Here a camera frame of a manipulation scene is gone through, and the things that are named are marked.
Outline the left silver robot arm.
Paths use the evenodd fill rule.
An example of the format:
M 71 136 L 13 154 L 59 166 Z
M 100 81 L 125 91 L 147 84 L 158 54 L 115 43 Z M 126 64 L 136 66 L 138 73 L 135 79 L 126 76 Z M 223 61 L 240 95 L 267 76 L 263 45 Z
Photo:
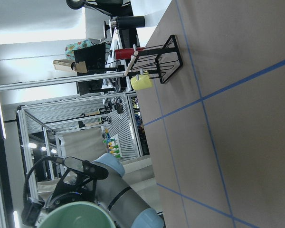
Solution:
M 66 167 L 47 200 L 29 196 L 36 167 L 51 161 Z M 123 179 L 117 158 L 105 153 L 93 162 L 45 156 L 26 175 L 22 223 L 32 228 L 163 228 L 164 220 Z

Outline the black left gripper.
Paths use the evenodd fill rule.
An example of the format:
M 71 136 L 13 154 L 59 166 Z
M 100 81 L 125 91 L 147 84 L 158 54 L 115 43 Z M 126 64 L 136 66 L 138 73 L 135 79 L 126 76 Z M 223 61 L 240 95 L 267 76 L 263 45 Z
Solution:
M 28 181 L 23 187 L 24 209 L 21 213 L 22 223 L 26 226 L 35 226 L 41 209 L 50 213 L 55 209 L 76 201 L 94 202 L 97 180 L 78 173 L 76 177 L 65 182 L 70 177 L 71 170 L 67 170 L 60 178 L 52 194 L 44 201 L 42 198 L 32 198 L 28 196 Z

